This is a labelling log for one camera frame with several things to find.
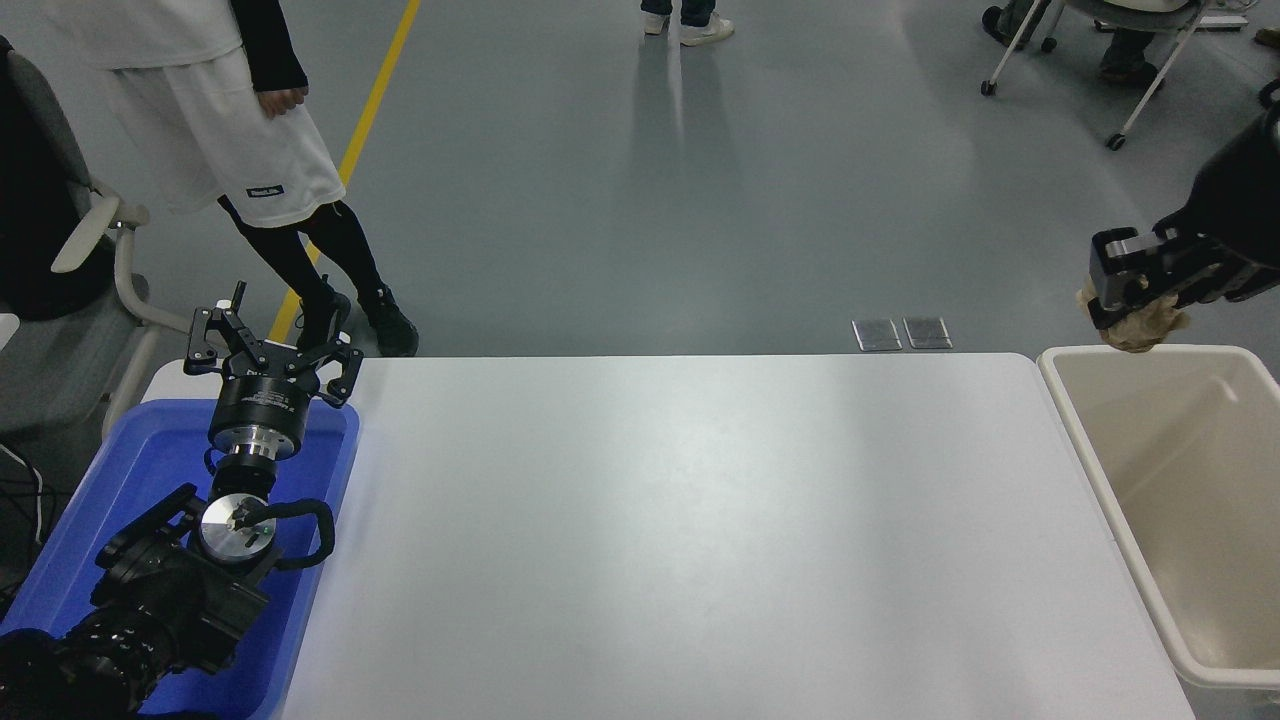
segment beige plastic bin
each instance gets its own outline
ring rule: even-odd
[[[1280,387],[1239,347],[1039,357],[1174,666],[1280,689]]]

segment crumpled paper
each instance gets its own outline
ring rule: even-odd
[[[1085,278],[1084,287],[1075,292],[1075,304],[1085,315],[1089,314],[1089,301],[1098,296],[1093,278]],[[1176,295],[1166,295],[1151,305],[1130,313],[1125,319],[1105,331],[1098,331],[1102,342],[1125,352],[1146,352],[1156,347],[1169,333],[1192,324],[1192,319],[1174,307]]]

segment yellow floor line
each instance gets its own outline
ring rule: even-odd
[[[356,163],[360,161],[360,154],[365,150],[369,131],[374,127],[378,109],[383,104],[383,95],[387,94],[387,86],[392,82],[392,73],[396,72],[396,64],[399,61],[401,50],[404,49],[404,41],[408,40],[413,19],[417,18],[417,6],[420,4],[420,0],[408,0],[408,5],[404,6],[404,14],[401,15],[399,27],[396,28],[396,37],[392,38],[392,46],[387,50],[387,56],[383,59],[383,67],[378,70],[378,79],[374,81],[374,87],[369,91],[365,111],[360,114],[360,122],[356,123],[356,132],[352,133],[351,142],[347,143],[347,152],[342,156],[342,165],[338,167],[338,177],[342,178],[343,184],[349,184],[351,176],[356,172]],[[316,258],[320,256],[320,251],[311,243],[307,243],[307,255],[311,258],[311,263],[315,263]],[[274,342],[284,342],[285,336],[289,334],[289,328],[293,327],[293,318],[297,314],[298,295],[291,290],[280,302],[280,310],[275,314],[275,324],[271,325],[271,333],[268,337]]]

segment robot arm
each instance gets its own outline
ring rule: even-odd
[[[1093,236],[1089,316],[1108,331],[1157,301],[1248,300],[1280,284],[1280,105],[1217,152],[1196,176],[1187,204],[1139,234]]]
[[[302,447],[312,397],[342,406],[362,354],[334,340],[310,352],[265,343],[239,322],[244,283],[229,309],[196,310],[184,370],[220,373],[209,429],[216,464],[209,500],[180,484],[118,532],[95,564],[105,570],[90,612],[63,638],[36,629],[0,637],[0,720],[123,720],[169,673],[228,667],[236,646],[270,598],[259,589],[271,571],[323,561],[334,547],[333,512],[319,500],[271,505],[279,461]],[[218,332],[230,355],[219,365]],[[321,389],[330,361],[340,377]],[[320,547],[282,557],[275,523],[314,515]],[[173,717],[207,717],[184,714]]]

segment black sneaker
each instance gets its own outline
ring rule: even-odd
[[[378,351],[383,357],[412,357],[417,354],[417,328],[396,305],[392,288],[378,288],[375,297],[360,299],[360,306],[378,336]]]
[[[996,23],[1000,22],[1000,13],[1002,13],[1002,12],[1004,10],[1001,10],[996,5],[992,5],[992,6],[987,8],[986,10],[983,10],[983,13],[982,13],[982,29],[987,31],[987,35],[995,37],[996,42],[1004,45],[1005,47],[1009,47],[1009,44],[1012,42],[1014,38],[1009,37],[1007,35],[1005,35],[1005,33],[1000,32],[998,29],[996,29]],[[1027,47],[1027,41],[1025,40],[1021,41],[1021,42],[1019,42],[1018,47],[1014,47],[1014,50],[1021,50],[1023,47]]]
[[[347,296],[333,291],[329,302],[319,309],[308,309],[302,305],[302,332],[298,333],[298,352],[306,352],[312,347],[319,347],[338,337],[343,323],[351,315],[351,300]]]

